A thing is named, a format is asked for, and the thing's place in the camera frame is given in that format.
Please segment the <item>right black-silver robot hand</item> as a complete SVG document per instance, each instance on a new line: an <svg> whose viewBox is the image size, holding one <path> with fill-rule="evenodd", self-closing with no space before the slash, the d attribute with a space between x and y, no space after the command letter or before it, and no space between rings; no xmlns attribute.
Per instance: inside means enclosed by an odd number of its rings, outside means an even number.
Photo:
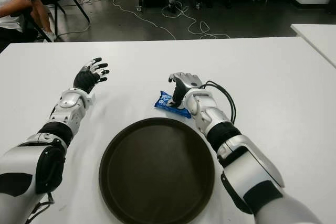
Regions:
<svg viewBox="0 0 336 224"><path fill-rule="evenodd" d="M169 82L175 82L175 90L167 106L180 108L186 93L192 88L199 88L202 85L201 80L195 74L177 72L170 74Z"/></svg>

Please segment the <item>left black-white robot hand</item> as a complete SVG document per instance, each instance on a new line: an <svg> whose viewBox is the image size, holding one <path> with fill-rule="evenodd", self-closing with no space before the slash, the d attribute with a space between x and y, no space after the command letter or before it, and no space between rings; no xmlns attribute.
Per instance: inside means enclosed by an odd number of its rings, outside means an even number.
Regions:
<svg viewBox="0 0 336 224"><path fill-rule="evenodd" d="M96 84L107 81L110 70L107 63L100 63L102 58L94 58L86 63L77 73L73 87L89 94Z"/></svg>

